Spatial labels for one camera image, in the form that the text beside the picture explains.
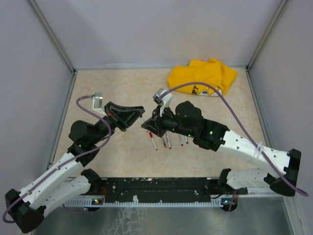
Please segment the white pen red end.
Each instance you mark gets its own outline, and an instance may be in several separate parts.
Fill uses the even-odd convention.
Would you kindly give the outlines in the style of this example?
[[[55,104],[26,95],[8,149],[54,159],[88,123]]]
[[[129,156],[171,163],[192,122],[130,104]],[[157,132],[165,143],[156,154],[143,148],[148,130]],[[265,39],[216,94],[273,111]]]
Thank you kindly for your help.
[[[151,140],[152,140],[152,143],[153,143],[153,146],[154,146],[155,150],[157,151],[157,150],[158,150],[158,147],[157,147],[157,145],[156,145],[156,142],[155,142],[154,137],[151,138]]]

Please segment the white pen red tip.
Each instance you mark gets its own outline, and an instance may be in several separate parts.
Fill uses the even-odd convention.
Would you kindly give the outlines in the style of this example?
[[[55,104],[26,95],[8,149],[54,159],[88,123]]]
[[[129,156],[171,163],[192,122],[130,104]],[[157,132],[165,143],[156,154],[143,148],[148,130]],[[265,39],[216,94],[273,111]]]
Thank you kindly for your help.
[[[167,138],[168,148],[169,148],[169,149],[172,149],[172,147],[171,147],[171,142],[170,142],[170,137],[169,137],[168,132],[166,132],[166,138]]]

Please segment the white pen blue markings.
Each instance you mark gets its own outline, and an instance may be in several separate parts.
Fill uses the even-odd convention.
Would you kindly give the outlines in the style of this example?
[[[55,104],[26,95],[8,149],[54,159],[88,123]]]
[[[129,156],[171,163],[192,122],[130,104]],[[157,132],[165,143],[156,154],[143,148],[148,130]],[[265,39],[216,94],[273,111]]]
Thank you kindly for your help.
[[[182,139],[182,136],[181,136],[180,134],[178,134],[178,137],[179,137],[180,145],[183,146],[183,139]]]

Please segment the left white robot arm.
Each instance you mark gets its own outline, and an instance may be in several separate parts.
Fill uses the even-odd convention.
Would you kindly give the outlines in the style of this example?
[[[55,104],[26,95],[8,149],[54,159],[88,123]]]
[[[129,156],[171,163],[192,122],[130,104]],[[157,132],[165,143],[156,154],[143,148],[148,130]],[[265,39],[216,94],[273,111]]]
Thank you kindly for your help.
[[[6,213],[23,233],[36,229],[53,210],[81,194],[96,194],[101,177],[85,169],[97,155],[97,143],[108,141],[118,128],[125,132],[145,112],[142,106],[104,106],[106,115],[96,124],[78,120],[70,129],[73,144],[62,158],[28,186],[9,190],[5,195]]]

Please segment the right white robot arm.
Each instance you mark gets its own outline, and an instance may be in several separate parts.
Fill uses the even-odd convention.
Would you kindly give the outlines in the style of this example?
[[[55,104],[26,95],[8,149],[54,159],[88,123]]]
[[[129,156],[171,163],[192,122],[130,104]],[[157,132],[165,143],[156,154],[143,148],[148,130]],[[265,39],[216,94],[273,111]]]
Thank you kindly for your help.
[[[295,196],[301,152],[280,151],[237,134],[227,126],[205,119],[191,102],[180,103],[175,111],[157,106],[142,128],[162,137],[167,131],[188,136],[206,150],[237,156],[255,165],[254,169],[224,169],[220,174],[219,190],[225,194],[242,188],[270,188],[283,196]]]

